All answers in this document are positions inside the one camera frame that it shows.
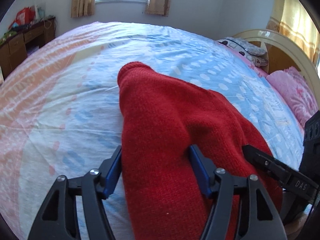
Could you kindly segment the yellow side curtain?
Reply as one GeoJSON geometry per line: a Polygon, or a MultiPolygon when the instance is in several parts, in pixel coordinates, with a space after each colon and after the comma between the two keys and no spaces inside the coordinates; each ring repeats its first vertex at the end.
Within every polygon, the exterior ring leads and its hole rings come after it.
{"type": "Polygon", "coordinates": [[[266,28],[291,39],[318,65],[319,31],[299,0],[274,0],[266,28]]]}

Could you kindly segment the cream wooden headboard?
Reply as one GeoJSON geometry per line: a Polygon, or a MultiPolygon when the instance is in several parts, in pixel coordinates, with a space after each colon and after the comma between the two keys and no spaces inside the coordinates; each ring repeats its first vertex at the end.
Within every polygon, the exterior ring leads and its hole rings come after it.
{"type": "Polygon", "coordinates": [[[269,74],[293,66],[305,78],[311,89],[319,88],[319,77],[315,66],[304,51],[286,36],[267,29],[246,30],[234,36],[255,45],[259,44],[267,51],[269,74]]]}

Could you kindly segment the grey patterned pillow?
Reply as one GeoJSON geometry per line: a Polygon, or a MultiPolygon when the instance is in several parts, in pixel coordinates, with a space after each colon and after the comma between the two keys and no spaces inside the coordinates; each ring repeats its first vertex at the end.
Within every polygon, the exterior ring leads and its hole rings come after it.
{"type": "Polygon", "coordinates": [[[233,49],[256,67],[268,66],[267,51],[249,43],[243,38],[225,37],[219,43],[233,49]]]}

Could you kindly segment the red gift bag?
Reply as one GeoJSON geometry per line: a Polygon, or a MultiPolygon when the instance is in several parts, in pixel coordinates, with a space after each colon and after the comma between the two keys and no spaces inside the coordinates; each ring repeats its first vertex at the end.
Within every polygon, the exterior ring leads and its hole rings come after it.
{"type": "Polygon", "coordinates": [[[22,10],[20,10],[14,21],[9,25],[8,29],[11,29],[12,27],[17,27],[20,25],[25,25],[31,23],[35,18],[35,9],[34,6],[32,7],[25,7],[22,10]]]}

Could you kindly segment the pink floral pillow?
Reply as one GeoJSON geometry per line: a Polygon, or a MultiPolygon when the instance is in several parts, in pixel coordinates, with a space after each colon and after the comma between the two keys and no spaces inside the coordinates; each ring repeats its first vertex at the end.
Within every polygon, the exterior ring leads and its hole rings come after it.
{"type": "Polygon", "coordinates": [[[304,128],[305,123],[319,110],[315,96],[304,77],[291,66],[272,72],[266,79],[282,96],[304,128]]]}

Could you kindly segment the blue pink polka-dot bedsheet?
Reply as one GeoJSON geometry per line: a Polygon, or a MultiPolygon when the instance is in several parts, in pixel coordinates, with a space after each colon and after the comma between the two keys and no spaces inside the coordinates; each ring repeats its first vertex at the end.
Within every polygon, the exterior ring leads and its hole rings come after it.
{"type": "Polygon", "coordinates": [[[33,53],[1,85],[1,215],[19,239],[28,237],[57,176],[85,174],[120,144],[117,75],[132,61],[223,94],[277,159],[299,168],[300,123],[231,49],[171,27],[84,25],[33,53]]]}

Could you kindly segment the brown wooden desk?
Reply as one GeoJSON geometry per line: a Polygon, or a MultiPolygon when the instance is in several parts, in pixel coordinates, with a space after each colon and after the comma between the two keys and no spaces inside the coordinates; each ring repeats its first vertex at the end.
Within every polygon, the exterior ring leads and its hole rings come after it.
{"type": "Polygon", "coordinates": [[[5,80],[33,48],[42,48],[55,38],[56,17],[49,16],[9,37],[1,44],[1,72],[5,80]]]}

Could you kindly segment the red knitted sweater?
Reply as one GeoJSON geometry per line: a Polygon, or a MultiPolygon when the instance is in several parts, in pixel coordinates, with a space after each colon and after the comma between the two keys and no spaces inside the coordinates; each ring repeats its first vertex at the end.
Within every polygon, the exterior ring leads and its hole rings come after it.
{"type": "Polygon", "coordinates": [[[267,142],[220,93],[159,74],[141,62],[118,73],[122,175],[136,239],[199,239],[211,202],[188,159],[190,145],[234,176],[258,175],[276,208],[283,191],[249,164],[244,145],[270,153],[267,142]]]}

